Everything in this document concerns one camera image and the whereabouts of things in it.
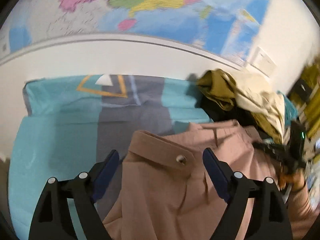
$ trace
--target pink sleeve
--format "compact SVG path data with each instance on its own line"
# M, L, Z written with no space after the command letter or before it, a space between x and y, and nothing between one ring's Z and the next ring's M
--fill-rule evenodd
M288 199L288 215L293 239L302 239L319 215L318 209L313 210L311 208L307 185L302 190L290 194Z

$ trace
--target blue bedsheet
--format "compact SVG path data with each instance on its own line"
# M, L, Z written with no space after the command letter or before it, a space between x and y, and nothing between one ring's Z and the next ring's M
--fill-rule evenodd
M72 179L103 161L111 149L124 157L132 133L183 132L189 122L210 122L198 108L201 93L182 80L111 75L111 86L97 85L100 75L43 79L24 88L28 116L17 134L9 171L9 206L20 240L27 240L40 193L49 177ZM105 196L97 202L103 219L121 189L121 166ZM72 201L71 216L85 239Z

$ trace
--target gray stripe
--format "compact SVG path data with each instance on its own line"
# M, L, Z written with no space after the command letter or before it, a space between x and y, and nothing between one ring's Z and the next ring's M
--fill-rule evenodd
M138 90L137 90L137 86L136 86L136 82L134 81L134 77L133 76L129 76L130 82L131 82L131 89L133 92L133 97L136 100L136 103L138 106L141 106L141 102L140 99L138 97Z
M124 158L136 130L148 130L158 135L174 133L169 110L161 103L164 78L144 76L132 76L132 78L136 84L136 91L130 86L129 76L124 76L128 98L102 97L103 105L112 102L123 104L124 107L102 108L98 123L97 162L103 161L112 149L117 150L120 157ZM136 105L135 95L139 98L141 106ZM122 167L119 167L105 195L97 203L101 219L105 218L117 200L121 180Z

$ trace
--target pink coat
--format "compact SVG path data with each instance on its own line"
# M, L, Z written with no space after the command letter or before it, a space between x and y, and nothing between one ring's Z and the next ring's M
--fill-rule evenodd
M269 156L253 149L253 140L261 140L255 128L235 120L191 123L188 131L165 137L135 132L119 198L103 221L108 233L115 240L210 239L227 205L204 168L202 152L210 147L250 179L277 181ZM249 199L237 240L244 239L252 206Z

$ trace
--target world map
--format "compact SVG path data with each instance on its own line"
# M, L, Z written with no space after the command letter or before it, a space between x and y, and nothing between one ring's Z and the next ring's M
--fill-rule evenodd
M20 0L0 30L0 59L31 44L134 33L188 44L244 65L270 0Z

